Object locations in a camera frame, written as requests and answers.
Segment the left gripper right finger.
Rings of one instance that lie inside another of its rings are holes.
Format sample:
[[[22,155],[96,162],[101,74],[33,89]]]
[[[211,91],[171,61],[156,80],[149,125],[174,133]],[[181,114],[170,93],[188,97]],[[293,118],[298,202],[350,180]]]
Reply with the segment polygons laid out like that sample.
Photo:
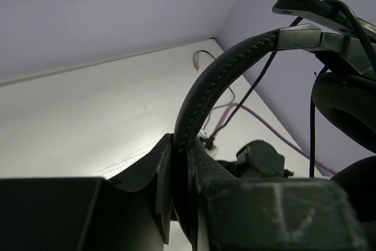
[[[244,249],[244,190],[195,139],[173,153],[173,204],[193,250]]]

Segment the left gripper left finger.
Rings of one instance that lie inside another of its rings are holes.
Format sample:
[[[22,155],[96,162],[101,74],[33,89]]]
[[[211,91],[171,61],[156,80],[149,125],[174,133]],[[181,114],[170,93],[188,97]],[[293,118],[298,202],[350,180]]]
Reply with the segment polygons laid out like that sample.
[[[172,134],[108,182],[121,191],[117,201],[123,245],[166,245],[172,213]]]

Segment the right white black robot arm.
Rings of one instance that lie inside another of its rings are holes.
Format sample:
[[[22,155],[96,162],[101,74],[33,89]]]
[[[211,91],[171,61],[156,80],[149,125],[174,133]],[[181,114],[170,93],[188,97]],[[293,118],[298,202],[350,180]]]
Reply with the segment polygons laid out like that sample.
[[[236,154],[236,161],[217,160],[228,172],[237,178],[267,178],[294,176],[285,169],[285,157],[263,140],[244,145]]]

